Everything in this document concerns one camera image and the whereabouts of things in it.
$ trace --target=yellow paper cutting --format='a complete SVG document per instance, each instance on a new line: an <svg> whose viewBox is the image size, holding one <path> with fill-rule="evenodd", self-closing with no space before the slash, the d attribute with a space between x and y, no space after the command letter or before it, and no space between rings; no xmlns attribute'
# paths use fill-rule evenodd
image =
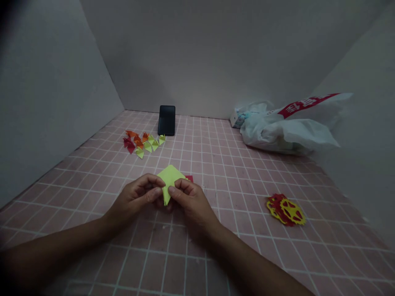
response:
<svg viewBox="0 0 395 296"><path fill-rule="evenodd" d="M289 201L288 199L283 199L280 202L281 209L284 211L285 215L291 219L294 223L304 225L306 224L306 218L303 215L302 209L296 204Z"/></svg>
<svg viewBox="0 0 395 296"><path fill-rule="evenodd" d="M180 178L185 179L185 176L181 174L181 172L176 169L174 166L169 165L167 168L165 168L163 171L161 171L158 174L158 177L160 177L166 184L165 187L163 187L163 201L164 205L167 206L170 200L170 194L169 194L169 186L174 186L174 182L177 181Z"/></svg>
<svg viewBox="0 0 395 296"><path fill-rule="evenodd" d="M158 147L159 147L158 141L157 141L157 140L154 140L153 143L152 143L152 150L155 151Z"/></svg>
<svg viewBox="0 0 395 296"><path fill-rule="evenodd" d="M165 141L166 141L166 136L160 135L159 136L159 146L162 145Z"/></svg>
<svg viewBox="0 0 395 296"><path fill-rule="evenodd" d="M151 144L148 141L144 142L144 148L145 150L152 152Z"/></svg>
<svg viewBox="0 0 395 296"><path fill-rule="evenodd" d="M155 139L153 138L153 136L149 135L148 142L152 145L154 141L155 141Z"/></svg>
<svg viewBox="0 0 395 296"><path fill-rule="evenodd" d="M143 159L144 150L142 150L139 146L137 146L136 154L137 154L138 157L140 157L141 159Z"/></svg>

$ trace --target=red origami piece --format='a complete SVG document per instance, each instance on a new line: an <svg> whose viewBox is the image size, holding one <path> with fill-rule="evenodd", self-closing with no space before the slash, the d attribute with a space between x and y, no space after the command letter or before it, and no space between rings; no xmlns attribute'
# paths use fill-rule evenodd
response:
<svg viewBox="0 0 395 296"><path fill-rule="evenodd" d="M133 137L135 137L135 136L138 136L138 134L136 134L135 132L132 132L132 131L125 131L126 132L126 134L128 135L128 137L129 138L133 138Z"/></svg>
<svg viewBox="0 0 395 296"><path fill-rule="evenodd" d="M132 139L129 138L123 138L123 146L126 148L128 148L128 151L130 154L133 153L133 151L135 150L136 146L133 144Z"/></svg>

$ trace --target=finger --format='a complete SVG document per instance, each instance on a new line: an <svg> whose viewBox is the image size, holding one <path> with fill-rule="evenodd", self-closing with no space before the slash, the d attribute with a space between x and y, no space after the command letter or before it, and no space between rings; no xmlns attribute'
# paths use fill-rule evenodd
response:
<svg viewBox="0 0 395 296"><path fill-rule="evenodd" d="M178 179L174 182L174 186L178 189L184 191L187 195L191 195L191 193L195 190L197 185L192 183L190 180L186 179Z"/></svg>
<svg viewBox="0 0 395 296"><path fill-rule="evenodd" d="M164 187L166 184L165 182L158 176L147 173L142 175L140 178L138 178L136 181L136 185L139 187L145 188L148 184L156 184L158 187Z"/></svg>
<svg viewBox="0 0 395 296"><path fill-rule="evenodd" d="M140 211L145 205L153 203L159 196L162 195L161 188L154 188L144 194L142 197L136 198L132 201L137 211Z"/></svg>
<svg viewBox="0 0 395 296"><path fill-rule="evenodd" d="M183 208L189 205L190 196L183 193L180 189L174 186L169 187L169 194L176 202L178 202Z"/></svg>

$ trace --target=yellow origami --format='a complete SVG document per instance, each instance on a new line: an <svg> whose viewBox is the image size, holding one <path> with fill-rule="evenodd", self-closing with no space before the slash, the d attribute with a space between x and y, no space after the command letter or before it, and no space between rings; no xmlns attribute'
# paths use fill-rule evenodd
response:
<svg viewBox="0 0 395 296"><path fill-rule="evenodd" d="M163 187L163 201L164 205L167 206L170 200L169 186L174 186L175 181L180 178L185 179L185 176L174 166L169 165L158 174L158 177L160 177L166 184L166 186Z"/></svg>
<svg viewBox="0 0 395 296"><path fill-rule="evenodd" d="M166 136L160 135L159 136L159 146L162 145L165 141L166 141Z"/></svg>
<svg viewBox="0 0 395 296"><path fill-rule="evenodd" d="M155 141L155 139L153 138L153 136L149 135L148 142L152 145L154 141Z"/></svg>
<svg viewBox="0 0 395 296"><path fill-rule="evenodd" d="M148 150L149 152L152 152L151 144L148 141L144 142L144 148L145 148L145 150Z"/></svg>
<svg viewBox="0 0 395 296"><path fill-rule="evenodd" d="M137 154L138 157L140 157L141 159L143 159L144 150L142 150L139 146L137 146L136 154Z"/></svg>
<svg viewBox="0 0 395 296"><path fill-rule="evenodd" d="M152 143L152 150L155 151L158 147L159 147L158 141L157 141L157 140L154 140L153 143Z"/></svg>

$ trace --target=smartphone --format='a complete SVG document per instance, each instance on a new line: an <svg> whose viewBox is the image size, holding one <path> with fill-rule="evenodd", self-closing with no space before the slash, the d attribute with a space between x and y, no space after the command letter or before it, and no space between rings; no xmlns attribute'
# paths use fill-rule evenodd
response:
<svg viewBox="0 0 395 296"><path fill-rule="evenodd" d="M176 107L160 106L158 135L174 136L176 129Z"/></svg>

